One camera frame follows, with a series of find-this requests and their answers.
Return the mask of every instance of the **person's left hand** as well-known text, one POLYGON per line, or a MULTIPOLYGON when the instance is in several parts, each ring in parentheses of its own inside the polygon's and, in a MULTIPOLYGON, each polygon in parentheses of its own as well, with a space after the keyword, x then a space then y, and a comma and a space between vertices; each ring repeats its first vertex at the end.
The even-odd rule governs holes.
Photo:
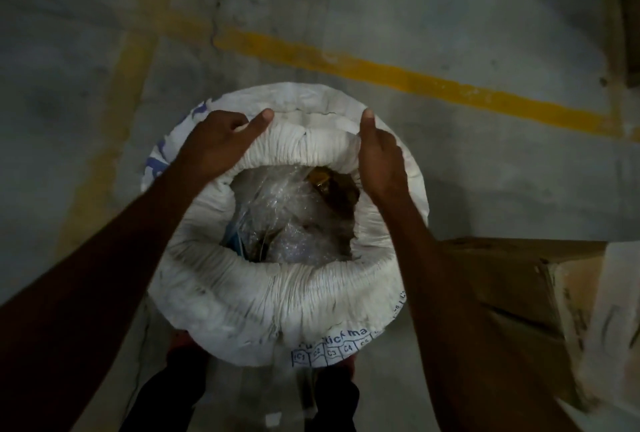
POLYGON ((231 169, 272 120, 271 109, 263 110, 251 122, 244 114, 213 111, 189 134, 174 164, 209 182, 231 169), (235 132, 246 123, 244 129, 235 132))

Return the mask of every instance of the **white sack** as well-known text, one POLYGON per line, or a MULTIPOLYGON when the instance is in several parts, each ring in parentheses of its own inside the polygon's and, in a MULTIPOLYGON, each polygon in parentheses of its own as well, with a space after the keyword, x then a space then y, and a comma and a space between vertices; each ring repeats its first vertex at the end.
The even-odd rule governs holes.
MULTIPOLYGON (((360 116, 365 106, 322 85, 278 83, 229 93, 200 104, 147 160, 142 190, 174 160, 196 124, 213 110, 252 119, 272 108, 269 129, 226 174, 210 183, 176 229, 150 284, 158 309, 188 330, 212 355, 236 365, 265 365, 276 348, 294 364, 327 366, 380 334, 404 303, 387 228, 358 173, 360 116), (235 211, 229 184, 243 169, 265 165, 328 166, 352 175, 361 190, 355 207, 353 261, 320 268, 251 263, 223 248, 235 211)), ((380 129, 391 130, 379 118, 380 129)), ((420 170, 408 149, 404 165, 413 201, 425 221, 429 207, 420 170)))

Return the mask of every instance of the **forearm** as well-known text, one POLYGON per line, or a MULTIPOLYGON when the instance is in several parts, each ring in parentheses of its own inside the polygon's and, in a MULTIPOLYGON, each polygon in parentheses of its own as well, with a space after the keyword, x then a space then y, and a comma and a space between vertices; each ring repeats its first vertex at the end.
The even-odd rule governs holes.
POLYGON ((73 425, 115 359, 166 243, 202 186, 183 166, 172 165, 121 215, 0 308, 5 419, 34 430, 73 425))
POLYGON ((410 198, 381 205, 443 430, 577 430, 512 350, 410 198))

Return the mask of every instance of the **concrete floor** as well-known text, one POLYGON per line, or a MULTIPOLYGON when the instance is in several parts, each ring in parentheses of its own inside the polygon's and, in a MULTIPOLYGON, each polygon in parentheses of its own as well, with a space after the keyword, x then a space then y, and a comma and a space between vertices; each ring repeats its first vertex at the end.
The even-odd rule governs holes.
MULTIPOLYGON (((138 194, 151 147, 187 110, 209 96, 283 80, 331 85, 375 108, 420 163, 431 226, 441 238, 640 239, 640 146, 624 137, 539 123, 536 113, 528 120, 384 83, 273 64, 210 42, 231 26, 608 117, 610 93, 599 83, 607 75, 601 5, 0 0, 0 302, 138 194), (189 37, 182 21, 177 33, 158 31, 172 15, 201 20, 206 36, 189 37), (135 51, 136 40, 146 51, 135 51), (125 55, 131 52, 134 61, 125 55), (132 66, 139 69, 128 72, 132 66)), ((622 96, 618 122, 625 129, 640 123, 639 96, 622 96)), ((77 432, 117 430, 136 384, 162 368, 170 332, 144 303, 77 432)), ((356 426, 437 430, 419 370, 410 318, 402 312, 358 358, 362 398, 356 426)), ((282 430, 300 430, 296 394, 293 380, 277 370, 219 363, 190 430, 214 424, 255 429, 266 413, 277 411, 283 412, 282 430)), ((640 426, 612 408, 592 417, 572 414, 587 431, 640 426)))

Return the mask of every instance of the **leg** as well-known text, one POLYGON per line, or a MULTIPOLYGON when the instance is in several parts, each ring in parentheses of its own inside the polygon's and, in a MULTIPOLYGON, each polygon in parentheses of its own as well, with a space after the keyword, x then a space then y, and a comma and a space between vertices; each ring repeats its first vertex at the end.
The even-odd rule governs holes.
POLYGON ((353 358, 324 368, 317 374, 315 395, 318 412, 312 422, 312 431, 340 430, 355 432, 353 414, 358 407, 360 391, 351 381, 353 358))
POLYGON ((140 389, 120 432, 187 430, 193 406, 204 393, 209 359, 206 351, 191 342, 169 352, 166 368, 140 389))

